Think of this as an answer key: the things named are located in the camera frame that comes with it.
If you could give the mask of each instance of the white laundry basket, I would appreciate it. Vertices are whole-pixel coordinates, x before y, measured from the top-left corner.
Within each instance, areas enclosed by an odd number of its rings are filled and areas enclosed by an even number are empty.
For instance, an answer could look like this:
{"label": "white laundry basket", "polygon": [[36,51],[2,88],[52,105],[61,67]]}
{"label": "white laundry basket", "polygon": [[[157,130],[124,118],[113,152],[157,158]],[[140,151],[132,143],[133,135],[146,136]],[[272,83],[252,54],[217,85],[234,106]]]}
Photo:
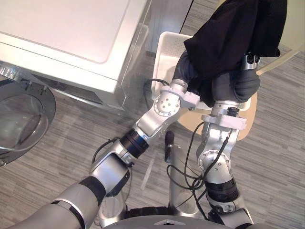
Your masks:
{"label": "white laundry basket", "polygon": [[[153,79],[162,79],[167,82],[171,82],[175,67],[179,61],[181,54],[185,50],[184,41],[191,38],[192,36],[187,36],[174,32],[163,32],[160,35],[158,49],[156,54],[156,59],[153,69]],[[162,88],[162,83],[153,81],[152,82],[152,99],[154,100],[160,95],[160,89]],[[251,104],[251,99],[240,105],[240,110],[245,111],[249,109]],[[211,110],[205,103],[200,102],[197,109]]]}

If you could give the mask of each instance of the black glove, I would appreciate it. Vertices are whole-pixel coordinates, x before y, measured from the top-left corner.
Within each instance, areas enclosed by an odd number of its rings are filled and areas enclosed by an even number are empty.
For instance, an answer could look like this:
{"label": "black glove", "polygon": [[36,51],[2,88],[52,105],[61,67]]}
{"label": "black glove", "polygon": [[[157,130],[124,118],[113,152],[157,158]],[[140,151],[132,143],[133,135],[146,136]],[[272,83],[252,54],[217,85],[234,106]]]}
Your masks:
{"label": "black glove", "polygon": [[259,86],[260,79],[255,69],[229,71],[213,79],[213,99],[244,103],[251,98]]}
{"label": "black glove", "polygon": [[255,69],[233,70],[204,79],[185,51],[176,66],[173,79],[188,83],[188,91],[200,95],[200,100],[213,107],[215,101],[246,102],[259,88],[260,79]]}
{"label": "black glove", "polygon": [[198,78],[199,72],[196,67],[191,63],[189,56],[184,51],[176,65],[173,79],[180,79],[189,83],[192,79]]}

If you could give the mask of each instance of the glass panel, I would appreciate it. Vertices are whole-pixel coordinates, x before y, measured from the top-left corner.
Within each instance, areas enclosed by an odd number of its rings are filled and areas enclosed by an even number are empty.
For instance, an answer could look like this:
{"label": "glass panel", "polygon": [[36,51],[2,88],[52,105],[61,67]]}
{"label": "glass panel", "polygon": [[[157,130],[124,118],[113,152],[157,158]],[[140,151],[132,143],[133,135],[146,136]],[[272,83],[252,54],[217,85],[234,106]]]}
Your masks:
{"label": "glass panel", "polygon": [[0,102],[0,152],[33,147],[48,128],[40,101],[21,94]]}

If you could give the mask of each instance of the washing machine door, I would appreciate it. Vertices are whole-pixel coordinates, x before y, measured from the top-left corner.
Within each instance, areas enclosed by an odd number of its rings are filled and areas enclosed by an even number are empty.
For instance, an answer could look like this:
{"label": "washing machine door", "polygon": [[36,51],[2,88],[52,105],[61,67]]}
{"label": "washing machine door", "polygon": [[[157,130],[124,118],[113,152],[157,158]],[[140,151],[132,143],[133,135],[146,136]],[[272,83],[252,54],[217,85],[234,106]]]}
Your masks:
{"label": "washing machine door", "polygon": [[52,92],[38,83],[0,79],[0,166],[29,151],[55,115]]}

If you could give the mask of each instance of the wire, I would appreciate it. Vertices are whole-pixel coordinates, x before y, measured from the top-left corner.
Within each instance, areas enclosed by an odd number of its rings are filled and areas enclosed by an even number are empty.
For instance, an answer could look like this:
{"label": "wire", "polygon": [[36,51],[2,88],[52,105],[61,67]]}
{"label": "wire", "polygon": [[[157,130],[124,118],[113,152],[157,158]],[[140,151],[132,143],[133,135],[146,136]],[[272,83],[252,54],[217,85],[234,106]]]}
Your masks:
{"label": "wire", "polygon": [[205,195],[206,189],[203,191],[203,193],[198,197],[198,201]]}
{"label": "wire", "polygon": [[[179,157],[177,157],[177,159],[179,161],[181,161],[183,164],[185,164],[185,162],[183,162]],[[199,176],[197,173],[195,173],[189,166],[187,167],[192,173],[194,173],[196,176]]]}
{"label": "wire", "polygon": [[185,204],[190,198],[193,197],[193,194],[191,194],[190,197],[188,197],[185,201],[183,201],[181,204],[179,204],[178,206],[176,206],[175,208],[179,208],[181,205]]}
{"label": "wire", "polygon": [[187,162],[189,160],[189,155],[190,155],[190,151],[191,151],[191,148],[192,148],[192,144],[193,144],[193,140],[194,140],[194,137],[195,137],[195,134],[197,132],[197,130],[199,129],[200,126],[202,126],[204,124],[204,122],[201,122],[194,130],[193,134],[192,134],[192,138],[191,138],[191,142],[190,142],[190,145],[189,145],[189,149],[187,150],[187,154],[186,154],[186,159],[185,159],[185,164],[184,164],[184,179],[185,179],[185,182],[187,184],[187,186],[190,187],[190,184],[187,180],[187,177],[186,177],[186,168],[187,168]]}
{"label": "wire", "polygon": [[229,138],[230,138],[230,136],[231,136],[232,131],[233,131],[233,129],[230,130],[230,132],[229,132],[227,138],[224,140],[223,145],[221,146],[221,148],[220,148],[220,150],[219,150],[219,152],[218,152],[216,158],[214,159],[214,161],[213,161],[213,162],[208,166],[208,168],[205,170],[204,175],[203,175],[203,178],[202,178],[202,179],[203,179],[203,182],[205,181],[206,176],[207,176],[208,173],[210,172],[211,168],[217,163],[217,161],[218,161],[218,159],[220,158],[221,153],[223,152],[225,146],[228,144],[228,141],[229,141]]}
{"label": "wire", "polygon": [[[191,142],[190,142],[190,145],[189,145],[189,148],[188,148],[188,151],[187,151],[187,154],[186,154],[186,159],[185,159],[185,164],[184,164],[184,172],[182,172],[181,170],[179,170],[177,167],[173,166],[173,165],[169,165],[167,168],[166,168],[166,173],[167,173],[167,176],[169,177],[169,179],[174,183],[176,184],[177,186],[183,188],[183,189],[187,189],[187,190],[191,190],[192,191],[192,195],[187,198],[182,204],[184,204],[186,201],[188,201],[192,196],[194,196],[194,199],[195,199],[195,202],[196,202],[196,205],[198,207],[198,210],[200,211],[200,213],[202,214],[202,216],[204,217],[205,220],[208,220],[208,218],[206,217],[202,207],[200,206],[200,203],[199,203],[199,200],[206,194],[206,189],[203,191],[203,193],[197,198],[196,196],[196,193],[195,191],[198,190],[198,189],[201,189],[204,185],[204,181],[206,179],[206,176],[207,174],[209,173],[209,171],[213,168],[213,166],[217,163],[219,157],[221,156],[222,152],[224,151],[224,148],[225,146],[227,145],[228,141],[229,141],[229,138],[231,136],[231,133],[232,133],[232,129],[230,130],[227,138],[224,140],[219,152],[217,153],[217,156],[216,158],[213,160],[213,162],[208,166],[208,168],[205,170],[203,176],[198,176],[198,177],[193,177],[193,176],[190,176],[186,173],[186,168],[188,167],[187,166],[187,162],[188,162],[188,159],[189,159],[189,155],[190,155],[190,151],[191,151],[191,148],[192,148],[192,144],[193,144],[193,140],[194,140],[194,136],[198,130],[198,128],[203,125],[204,122],[201,122],[194,130],[193,134],[192,134],[192,138],[191,138]],[[186,186],[183,186],[181,184],[179,184],[178,182],[176,182],[169,174],[169,168],[172,167],[173,169],[175,169],[177,172],[179,172],[180,174],[184,175],[184,180],[187,184],[188,187]],[[191,178],[193,179],[193,183],[190,185],[187,178]]]}
{"label": "wire", "polygon": [[95,159],[96,159],[96,156],[97,154],[101,151],[101,149],[103,149],[106,145],[108,145],[109,143],[111,142],[115,142],[116,140],[120,139],[119,137],[114,137],[113,139],[109,140],[108,142],[105,142],[103,145],[101,145],[96,151],[95,153],[93,154],[93,157],[92,157],[92,164],[95,162]]}
{"label": "wire", "polygon": [[146,103],[146,106],[147,106],[147,109],[148,109],[148,110],[150,109],[150,106],[148,105],[145,87],[146,87],[146,85],[147,85],[148,83],[150,83],[150,82],[152,82],[152,81],[158,81],[158,82],[162,83],[163,86],[165,86],[165,85],[169,86],[169,85],[170,85],[168,82],[166,82],[165,80],[162,80],[162,79],[149,79],[149,80],[147,80],[147,81],[144,83],[144,86],[143,86],[143,95],[144,95],[145,103]]}
{"label": "wire", "polygon": [[206,217],[206,215],[205,215],[205,213],[204,213],[202,207],[200,206],[199,199],[197,199],[196,194],[195,194],[195,190],[193,190],[193,196],[194,196],[194,199],[195,199],[195,201],[196,201],[196,205],[197,205],[197,207],[198,207],[198,210],[200,211],[200,213],[202,214],[202,216],[204,217],[205,220],[209,220],[209,219]]}

